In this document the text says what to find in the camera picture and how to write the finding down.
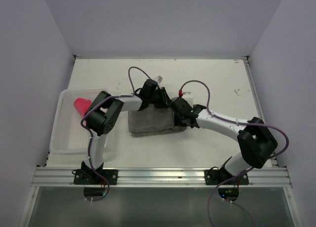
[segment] white plastic bin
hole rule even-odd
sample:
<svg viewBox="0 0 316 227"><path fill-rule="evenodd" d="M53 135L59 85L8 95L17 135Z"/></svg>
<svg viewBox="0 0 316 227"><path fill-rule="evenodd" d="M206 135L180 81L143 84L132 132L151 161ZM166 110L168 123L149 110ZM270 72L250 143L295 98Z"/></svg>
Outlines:
<svg viewBox="0 0 316 227"><path fill-rule="evenodd" d="M102 90L106 89L73 89L60 93L50 139L51 152L70 154L87 151L90 134L80 125L82 117L75 109L74 101L79 97L93 101Z"/></svg>

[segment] gray wall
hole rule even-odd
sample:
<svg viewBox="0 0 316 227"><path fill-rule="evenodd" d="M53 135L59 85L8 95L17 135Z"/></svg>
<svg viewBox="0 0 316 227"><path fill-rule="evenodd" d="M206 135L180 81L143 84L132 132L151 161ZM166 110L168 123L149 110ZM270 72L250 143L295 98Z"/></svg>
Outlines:
<svg viewBox="0 0 316 227"><path fill-rule="evenodd" d="M0 0L0 22L0 220L15 227L49 149L72 55L44 0Z"/></svg>
<svg viewBox="0 0 316 227"><path fill-rule="evenodd" d="M46 0L74 54L250 55L281 0Z"/></svg>
<svg viewBox="0 0 316 227"><path fill-rule="evenodd" d="M250 57L268 123L290 137L287 165L306 226L315 226L316 0L282 0Z"/></svg>

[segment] black mounting plate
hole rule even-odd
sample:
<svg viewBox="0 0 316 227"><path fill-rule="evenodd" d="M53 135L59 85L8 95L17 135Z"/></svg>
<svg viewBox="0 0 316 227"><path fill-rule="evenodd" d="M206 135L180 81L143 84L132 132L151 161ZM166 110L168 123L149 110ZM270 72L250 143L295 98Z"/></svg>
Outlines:
<svg viewBox="0 0 316 227"><path fill-rule="evenodd" d="M206 185L218 185L222 181L215 180L213 177L217 177L216 173L219 173L219 169L207 169L204 170L204 178L205 178L205 184ZM231 180L227 182L225 185L235 185L236 182L239 181L239 185L248 185L249 179L248 174L245 174L238 179Z"/></svg>
<svg viewBox="0 0 316 227"><path fill-rule="evenodd" d="M116 185L118 182L119 171L117 169L100 169L97 172L105 177L110 185ZM81 169L76 169L73 171L75 175L74 184L75 185L99 185L102 183L101 178L91 178Z"/></svg>

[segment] purple cable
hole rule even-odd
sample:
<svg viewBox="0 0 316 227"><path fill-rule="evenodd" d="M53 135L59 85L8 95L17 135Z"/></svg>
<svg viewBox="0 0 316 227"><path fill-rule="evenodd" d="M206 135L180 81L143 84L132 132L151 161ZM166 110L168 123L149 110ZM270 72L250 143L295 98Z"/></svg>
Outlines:
<svg viewBox="0 0 316 227"><path fill-rule="evenodd" d="M236 124L236 121L233 121L233 120L230 120L230 119L227 119L227 118L220 117L220 116L218 116L218 115L216 115L216 114L214 114L214 113L212 113L212 112L210 111L210 109L209 109L209 102L210 102L210 99L211 99L211 92L210 92L208 86L207 86L204 82L202 82L202 81L200 81L200 80L189 80L189 81L185 82L185 83L181 86L180 90L182 91L183 87L184 87L186 84L190 83L190 82L197 82L197 83L200 83L200 84L202 84L202 85L205 86L205 88L206 88L206 90L207 90L207 94L208 94L208 96L207 96L207 102L206 102L206 109L207 109L207 112L208 112L209 114L212 114L215 118L217 118L217 119L219 119L219 120L222 120L222 121L224 121L224 122L229 122L229 123L232 123L232 124ZM247 123L247 122L240 122L239 124L240 124L240 125L244 125L244 126L258 126L258 127L271 128L271 129L274 129L274 130L280 132L280 133L285 137L286 143L285 143L284 148L283 148L282 150L280 150L278 153L271 155L270 158L273 158L273 157L276 157L276 156L282 154L283 152L286 151L286 149L287 149L288 146L289 146L290 141L289 141L289 138L288 138L287 134L286 134L285 132L283 132L281 129L275 127L275 126L270 126L270 125L266 125L266 124L262 124L262 123ZM207 200L207 215L208 215L208 219L209 219L209 221L210 221L210 223L212 224L213 227L215 227L215 224L214 224L214 222L213 222L213 220L212 220L212 217L211 217L211 214L210 214L210 202L211 202L212 196L214 195L214 193L216 192L216 190L217 190L221 185L223 185L223 184L225 184L225 183L227 183L227 182L229 182L229 181L231 181L231 180L234 180L234 179L236 179L236 178L239 178L240 176L243 176L244 174L246 174L247 172L249 172L249 171L252 170L252 169L253 169L253 167L251 167L251 168L249 168L249 169L247 169L247 170L244 170L244 171L242 171L240 174L238 174L238 175L236 175L236 176L233 176L233 177L231 177L230 179L227 179L227 180L221 182L221 183L218 184L218 185L214 188L214 190L211 192L211 194L210 194L210 196L209 196L209 198L208 198L208 200ZM253 219L253 217L251 216L250 212L249 212L248 210L246 210L244 207L242 207L242 206L241 206L240 204L238 204L238 203L233 202L233 204L235 204L236 206L240 207L241 209L243 209L244 211L247 212L247 214L249 215L249 217L250 217L251 220L252 220L252 226L254 227L254 226L255 226L255 222L254 222L254 219Z"/></svg>
<svg viewBox="0 0 316 227"><path fill-rule="evenodd" d="M131 70L132 68L135 68L135 69L138 69L138 70L142 71L149 79L151 79L151 78L148 76L148 74L147 74L146 72L144 72L142 69L140 69L140 68L138 68L138 67L130 67L130 68L128 69L128 78L129 78L130 84L131 84L132 89L133 89L133 94L132 94L132 95L121 95L121 96L109 96L109 97L105 98L105 99L102 100L99 104L97 104L96 106L94 106L89 112L87 112L87 113L84 115L84 117L82 118L81 122L80 122L81 126L82 126L84 129L86 129L86 130L90 133L90 140L89 140L89 145L88 145L88 157L89 157L89 163L90 163L90 166L91 166L91 170L92 170L98 177L100 177L102 180L104 180L104 181L106 182L107 186L108 186L108 189L107 189L106 193L105 193L101 198L92 199L92 201L100 201L100 200L102 200L103 198L105 198L106 195L107 195L107 194L109 193L109 191L110 191L110 184L109 184L109 181L108 181L105 177L103 177L102 175L100 175L100 174L95 170L95 168L94 168L93 165L92 165L90 152L91 152L91 144L92 144L92 140L93 140L93 133L92 133L92 131L91 131L90 128L88 128L87 126L84 125L83 122L86 120L86 118L87 118L93 111L95 111L97 108L99 108L103 103L105 103L105 102L108 101L109 99L111 99L111 98L120 98L120 97L121 97L121 98L126 98L126 97L132 97L132 96L135 95L134 84L133 84L133 81L132 81L131 76L130 76L130 70Z"/></svg>

